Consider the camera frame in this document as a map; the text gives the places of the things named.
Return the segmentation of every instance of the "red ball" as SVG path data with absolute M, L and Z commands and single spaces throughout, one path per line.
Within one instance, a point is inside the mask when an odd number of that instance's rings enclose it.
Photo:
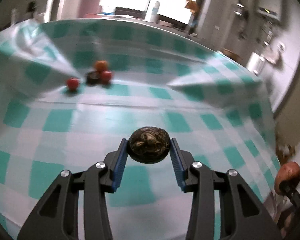
M 77 88 L 79 87 L 79 79 L 77 78 L 69 78 L 67 80 L 67 86 L 69 88 L 70 91 L 76 91 Z
M 112 72 L 103 71 L 100 73 L 100 78 L 103 83 L 109 83 L 109 81 L 112 79 Z

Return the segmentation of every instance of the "tomato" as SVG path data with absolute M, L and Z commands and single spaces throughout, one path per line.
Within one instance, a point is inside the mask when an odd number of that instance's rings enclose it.
M 108 62 L 106 60 L 98 60 L 94 65 L 96 71 L 103 72 L 108 70 Z
M 70 91 L 76 91 L 77 88 L 79 87 L 79 79 L 77 78 L 69 78 L 67 80 L 67 86 L 69 88 Z
M 112 79 L 112 72 L 111 71 L 103 71 L 100 74 L 100 78 L 103 83 L 109 83 L 109 81 Z

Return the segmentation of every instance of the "blue gripper pad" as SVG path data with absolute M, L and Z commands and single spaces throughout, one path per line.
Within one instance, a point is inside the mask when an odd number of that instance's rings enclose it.
M 114 170 L 113 170 L 113 178 L 112 178 L 112 189 L 115 192 L 118 187 L 120 187 L 121 179 L 123 175 L 124 168 L 126 166 L 128 153 L 127 153 L 127 145 L 128 141 L 125 139 L 119 146 L 118 151 L 119 156 L 117 159 L 117 163 L 115 164 Z
M 176 175 L 178 186 L 183 192 L 185 192 L 186 182 L 185 182 L 185 169 L 180 160 L 180 149 L 175 138 L 170 140 L 170 157 Z

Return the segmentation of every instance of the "dark round object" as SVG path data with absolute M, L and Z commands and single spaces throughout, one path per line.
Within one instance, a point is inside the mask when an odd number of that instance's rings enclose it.
M 158 163 L 168 155 L 169 149 L 169 134 L 151 126 L 134 131 L 127 147 L 130 157 L 140 163 Z
M 100 74 L 97 71 L 87 73 L 86 78 L 87 85 L 96 85 L 100 82 Z

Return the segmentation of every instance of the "brown shell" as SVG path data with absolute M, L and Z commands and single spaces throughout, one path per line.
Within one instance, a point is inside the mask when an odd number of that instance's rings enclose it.
M 128 153 L 140 163 L 157 163 L 169 152 L 169 134 L 157 127 L 146 126 L 133 132 L 128 141 Z

